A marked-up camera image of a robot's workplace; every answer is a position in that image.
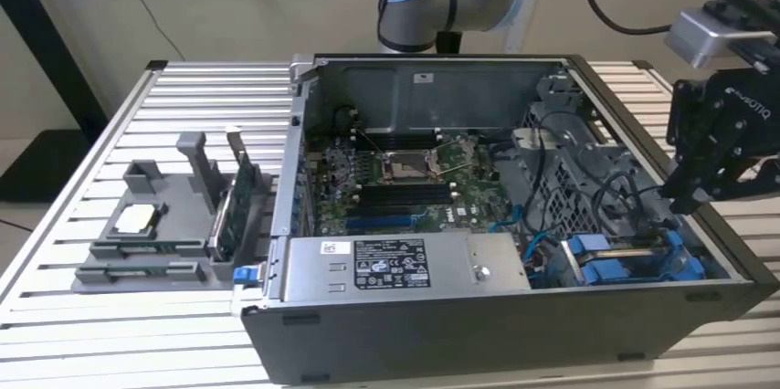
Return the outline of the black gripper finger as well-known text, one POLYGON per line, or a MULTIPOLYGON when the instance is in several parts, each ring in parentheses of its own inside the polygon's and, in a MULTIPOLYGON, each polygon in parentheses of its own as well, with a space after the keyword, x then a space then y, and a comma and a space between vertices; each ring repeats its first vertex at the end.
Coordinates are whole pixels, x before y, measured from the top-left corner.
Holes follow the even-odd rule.
POLYGON ((749 160, 743 157, 742 139, 747 133, 746 120, 719 124, 705 138, 707 150, 699 170, 698 200, 725 201, 743 197, 746 182, 739 177, 749 160))
POLYGON ((690 215, 701 206, 693 193, 699 188, 709 170, 711 147, 705 134, 711 124, 710 107, 703 98, 703 83, 679 79, 673 85, 664 141, 674 148, 669 174, 660 188, 670 211, 690 215))

